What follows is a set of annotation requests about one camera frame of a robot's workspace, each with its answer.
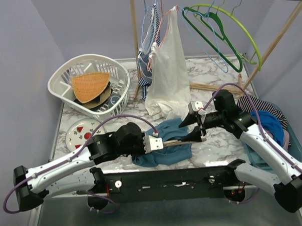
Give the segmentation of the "beige wooden hanger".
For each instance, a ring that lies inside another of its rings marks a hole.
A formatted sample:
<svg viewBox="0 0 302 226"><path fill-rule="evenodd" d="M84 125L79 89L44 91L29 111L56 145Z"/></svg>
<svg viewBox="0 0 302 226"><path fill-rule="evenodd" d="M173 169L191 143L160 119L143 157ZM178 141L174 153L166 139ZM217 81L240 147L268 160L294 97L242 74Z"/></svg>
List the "beige wooden hanger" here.
<svg viewBox="0 0 302 226"><path fill-rule="evenodd" d="M165 141L163 142L163 147L172 147L172 146L181 146L181 145L190 145L190 144L195 144L195 143L199 143L199 141L179 141L179 140L169 140L169 141Z"/></svg>

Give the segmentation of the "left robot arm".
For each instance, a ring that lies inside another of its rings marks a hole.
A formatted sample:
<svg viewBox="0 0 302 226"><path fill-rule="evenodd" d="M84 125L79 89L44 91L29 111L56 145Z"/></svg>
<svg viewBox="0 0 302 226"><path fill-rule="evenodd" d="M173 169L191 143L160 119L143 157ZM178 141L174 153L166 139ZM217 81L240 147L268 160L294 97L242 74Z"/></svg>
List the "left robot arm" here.
<svg viewBox="0 0 302 226"><path fill-rule="evenodd" d="M117 131L94 135L74 152L53 162L31 169L21 165L13 171L16 197L20 212L32 210L52 194L52 185L83 169L115 160L123 155L144 155L144 137L133 122Z"/></svg>

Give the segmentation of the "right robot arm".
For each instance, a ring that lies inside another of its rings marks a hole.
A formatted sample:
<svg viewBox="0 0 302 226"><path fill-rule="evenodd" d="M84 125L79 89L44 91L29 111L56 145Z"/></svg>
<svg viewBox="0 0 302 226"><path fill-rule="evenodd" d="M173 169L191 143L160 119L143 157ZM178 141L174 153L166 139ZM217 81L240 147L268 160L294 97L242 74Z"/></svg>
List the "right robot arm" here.
<svg viewBox="0 0 302 226"><path fill-rule="evenodd" d="M183 142L202 142L207 129L221 127L250 146L271 167L272 172L253 167L241 159L229 163L224 180L229 185L246 182L268 192L286 211L294 213L302 208L302 162L288 154L262 128L260 119L242 111L228 90L213 93L215 111L206 113L201 102L192 101L189 113L179 127L196 123Z"/></svg>

